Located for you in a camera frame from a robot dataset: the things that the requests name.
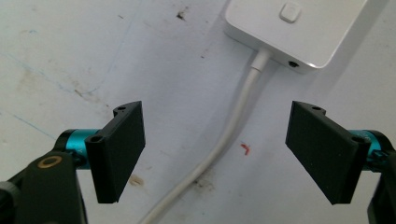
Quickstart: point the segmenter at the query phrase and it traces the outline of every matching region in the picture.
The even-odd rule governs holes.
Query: white power adapter
[[[299,73],[325,67],[368,0],[232,0],[225,33]]]

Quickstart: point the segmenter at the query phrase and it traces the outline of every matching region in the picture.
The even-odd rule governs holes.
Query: scuff mark
[[[163,155],[168,156],[168,157],[172,156],[171,154],[169,154],[169,153],[167,153],[167,152],[165,152],[163,150],[160,150],[160,153],[162,153]]]
[[[17,116],[17,115],[14,115],[14,114],[13,114],[13,117],[14,117],[15,119],[18,119],[18,120],[20,120],[21,122],[23,122],[23,123],[29,125],[30,127],[36,129],[37,131],[43,133],[43,134],[46,135],[47,137],[50,137],[50,138],[53,139],[53,140],[56,139],[54,136],[50,135],[49,133],[44,132],[43,130],[41,130],[40,128],[38,128],[37,126],[35,126],[33,123],[31,123],[31,122],[29,122],[29,121],[27,121],[27,120],[25,120],[25,119],[23,119],[23,118],[21,118],[21,117],[19,117],[19,116]]]
[[[79,95],[79,97],[84,98],[84,97],[82,97],[82,93],[79,92],[78,90],[75,90],[75,93],[76,93],[77,95]]]

